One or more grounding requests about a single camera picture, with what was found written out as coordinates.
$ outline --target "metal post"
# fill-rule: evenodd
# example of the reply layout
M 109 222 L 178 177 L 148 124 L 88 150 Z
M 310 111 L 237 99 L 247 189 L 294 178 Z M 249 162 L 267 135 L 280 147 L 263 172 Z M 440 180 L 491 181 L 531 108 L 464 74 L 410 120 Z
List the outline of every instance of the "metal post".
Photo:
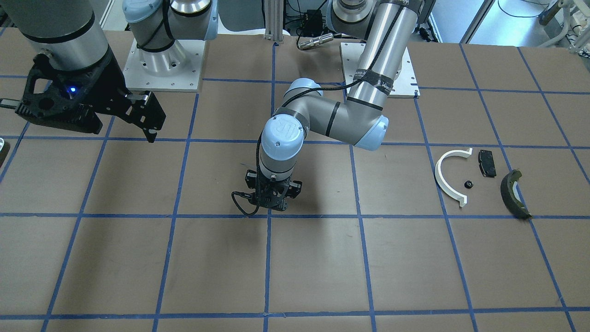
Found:
M 264 38 L 267 40 L 283 43 L 283 5 L 283 0 L 264 0 Z
M 461 41 L 459 43 L 469 44 L 469 42 L 473 38 L 473 35 L 476 34 L 481 22 L 484 18 L 486 18 L 487 13 L 494 5 L 494 2 L 495 0 L 485 0 L 483 4 L 481 4 L 480 9 L 477 11 L 476 16 L 473 18 L 473 21 L 471 21 L 471 24 L 467 28 L 467 31 L 465 31 L 465 34 L 463 35 L 463 38 L 461 38 Z

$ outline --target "white curved object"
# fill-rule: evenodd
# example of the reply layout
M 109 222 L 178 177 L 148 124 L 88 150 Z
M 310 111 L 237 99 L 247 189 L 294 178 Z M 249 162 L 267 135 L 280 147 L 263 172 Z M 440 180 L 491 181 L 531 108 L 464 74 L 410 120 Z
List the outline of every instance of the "white curved object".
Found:
M 472 148 L 469 148 L 466 151 L 463 151 L 463 150 L 448 151 L 440 157 L 440 159 L 437 161 L 436 165 L 434 166 L 434 177 L 437 179 L 438 185 L 441 187 L 441 189 L 447 195 L 449 195 L 452 198 L 454 198 L 455 200 L 459 201 L 459 207 L 464 207 L 465 205 L 467 205 L 467 195 L 463 195 L 460 192 L 458 192 L 457 190 L 453 189 L 449 185 L 447 180 L 444 179 L 442 164 L 443 164 L 443 160 L 445 160 L 447 157 L 468 158 L 469 156 L 471 156 L 472 152 L 473 152 Z

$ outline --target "floor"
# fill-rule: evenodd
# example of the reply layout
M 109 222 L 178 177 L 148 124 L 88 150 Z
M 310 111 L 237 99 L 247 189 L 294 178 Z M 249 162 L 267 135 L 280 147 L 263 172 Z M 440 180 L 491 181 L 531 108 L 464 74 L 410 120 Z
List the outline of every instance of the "floor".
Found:
M 125 63 L 131 33 L 107 37 Z M 387 101 L 380 149 L 311 134 L 301 195 L 242 217 L 266 119 L 296 78 L 341 84 L 338 47 L 220 35 L 199 94 L 157 93 L 154 144 L 0 113 L 0 331 L 589 331 L 590 75 L 564 49 L 411 43 L 421 96 Z M 34 53 L 13 28 L 0 50 L 18 99 Z M 446 160 L 459 208 L 434 162 L 469 147 L 498 176 Z M 524 222 L 499 193 L 516 168 Z
M 536 47 L 549 40 L 548 33 L 551 37 L 556 36 L 561 30 L 559 24 L 553 20 L 546 31 L 536 18 L 546 6 L 533 2 L 547 4 L 550 1 L 496 0 L 474 34 L 471 44 Z M 483 0 L 437 0 L 431 20 L 440 40 L 444 43 L 459 43 L 482 3 Z M 506 15 L 498 4 L 506 12 L 524 17 Z

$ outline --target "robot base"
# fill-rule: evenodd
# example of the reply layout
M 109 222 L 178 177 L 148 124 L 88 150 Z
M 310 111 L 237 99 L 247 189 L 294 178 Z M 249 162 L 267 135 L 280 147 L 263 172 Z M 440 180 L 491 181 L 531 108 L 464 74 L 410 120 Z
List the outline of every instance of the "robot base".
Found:
M 365 50 L 365 45 L 360 43 L 341 43 L 340 55 L 342 56 L 342 71 L 346 84 L 352 83 L 352 77 L 358 69 L 360 55 Z M 409 58 L 409 52 L 406 48 L 404 57 L 402 58 L 402 69 L 399 76 L 395 79 L 394 89 L 389 94 L 389 98 L 414 98 L 420 96 L 420 89 L 418 88 L 418 81 L 416 81 L 416 74 L 412 61 Z
M 143 68 L 141 55 L 134 39 L 125 63 L 123 74 L 129 90 L 197 92 L 201 80 L 205 41 L 179 40 L 186 50 L 189 63 L 173 76 L 154 76 Z

